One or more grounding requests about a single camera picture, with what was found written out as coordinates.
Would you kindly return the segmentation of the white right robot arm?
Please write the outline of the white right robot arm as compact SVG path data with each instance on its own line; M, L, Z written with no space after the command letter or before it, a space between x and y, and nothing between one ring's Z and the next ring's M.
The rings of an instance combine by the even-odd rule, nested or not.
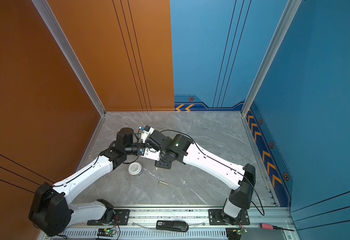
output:
M201 169L225 183L231 192L222 209L223 221L228 225L239 224L241 214L250 208L255 191L254 166L228 162L181 133L170 138L154 129L143 130L140 139L146 146L143 157L154 160L157 168L170 169L172 163L178 161Z

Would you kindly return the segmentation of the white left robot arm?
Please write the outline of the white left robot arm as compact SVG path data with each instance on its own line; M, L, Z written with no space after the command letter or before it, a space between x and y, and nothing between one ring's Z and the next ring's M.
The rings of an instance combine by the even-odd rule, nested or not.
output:
M114 206L104 199L91 203L73 204L73 200L102 176L126 163L127 157L143 156L151 127L145 126L137 133L122 128L117 139L97 158L73 175L53 184L44 183L35 192L29 219L47 236L60 235L67 227L87 221L100 225L113 224Z

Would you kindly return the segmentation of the remote battery cover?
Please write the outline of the remote battery cover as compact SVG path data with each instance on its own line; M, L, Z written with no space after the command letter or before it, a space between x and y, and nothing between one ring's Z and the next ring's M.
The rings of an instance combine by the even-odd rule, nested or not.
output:
M168 183L163 182L163 181L159 181L158 184L159 184L160 186L162 186L162 187L168 187L168 186L169 186Z

